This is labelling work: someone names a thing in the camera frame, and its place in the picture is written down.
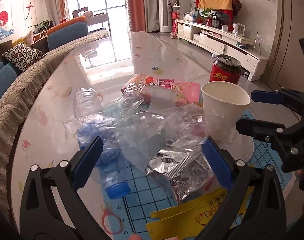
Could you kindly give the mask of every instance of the orange cushion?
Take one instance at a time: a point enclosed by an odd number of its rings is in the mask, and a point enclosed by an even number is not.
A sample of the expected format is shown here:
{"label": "orange cushion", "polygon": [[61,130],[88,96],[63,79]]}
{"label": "orange cushion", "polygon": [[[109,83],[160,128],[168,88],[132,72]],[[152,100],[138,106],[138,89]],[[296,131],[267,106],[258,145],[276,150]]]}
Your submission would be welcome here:
{"label": "orange cushion", "polygon": [[50,28],[50,30],[48,30],[48,31],[46,32],[46,35],[49,36],[51,33],[54,33],[54,32],[56,32],[56,31],[58,31],[58,30],[60,30],[60,29],[63,29],[63,28],[65,28],[65,27],[67,27],[67,26],[69,26],[69,25],[72,25],[73,23],[77,23],[77,22],[86,22],[86,17],[85,17],[85,15],[76,17],[76,18],[74,18],[74,19],[72,19],[72,20],[68,20],[68,21],[66,21],[66,22],[60,23],[59,25],[56,25],[56,26]]}

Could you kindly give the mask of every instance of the photo frame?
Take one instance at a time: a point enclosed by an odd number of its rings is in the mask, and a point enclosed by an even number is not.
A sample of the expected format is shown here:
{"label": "photo frame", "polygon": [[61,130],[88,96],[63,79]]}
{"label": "photo frame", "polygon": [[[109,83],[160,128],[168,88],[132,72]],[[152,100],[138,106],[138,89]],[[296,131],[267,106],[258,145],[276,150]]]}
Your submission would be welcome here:
{"label": "photo frame", "polygon": [[239,26],[238,31],[239,31],[239,36],[244,37],[244,33],[245,33],[245,25],[244,24],[237,24]]}
{"label": "photo frame", "polygon": [[35,0],[23,0],[23,12],[26,28],[37,25]]}
{"label": "photo frame", "polygon": [[11,0],[0,1],[0,40],[14,33]]}

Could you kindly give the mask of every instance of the silver foil packet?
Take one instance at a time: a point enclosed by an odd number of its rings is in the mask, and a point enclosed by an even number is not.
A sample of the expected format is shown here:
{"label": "silver foil packet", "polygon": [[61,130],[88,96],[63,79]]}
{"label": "silver foil packet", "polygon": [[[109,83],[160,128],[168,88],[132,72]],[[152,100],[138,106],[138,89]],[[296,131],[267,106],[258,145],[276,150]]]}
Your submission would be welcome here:
{"label": "silver foil packet", "polygon": [[146,175],[164,185],[177,204],[214,175],[202,153],[202,141],[200,138],[181,138],[161,149],[146,168]]}

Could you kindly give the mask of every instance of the tower air conditioner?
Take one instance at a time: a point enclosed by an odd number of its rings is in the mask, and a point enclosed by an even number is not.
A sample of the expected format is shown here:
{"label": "tower air conditioner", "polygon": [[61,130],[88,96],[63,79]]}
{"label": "tower air conditioner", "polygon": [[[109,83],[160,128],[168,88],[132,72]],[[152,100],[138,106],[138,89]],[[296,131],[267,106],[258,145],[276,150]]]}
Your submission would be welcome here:
{"label": "tower air conditioner", "polygon": [[159,0],[159,31],[170,33],[172,31],[172,0]]}

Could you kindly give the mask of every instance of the white figurine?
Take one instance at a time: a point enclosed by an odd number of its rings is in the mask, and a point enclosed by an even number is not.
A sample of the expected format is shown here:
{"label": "white figurine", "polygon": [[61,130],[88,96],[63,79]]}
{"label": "white figurine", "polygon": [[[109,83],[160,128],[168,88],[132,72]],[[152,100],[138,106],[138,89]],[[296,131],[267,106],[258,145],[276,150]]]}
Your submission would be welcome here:
{"label": "white figurine", "polygon": [[233,23],[233,28],[234,28],[233,34],[235,36],[237,36],[239,34],[239,31],[238,31],[239,26],[236,23]]}

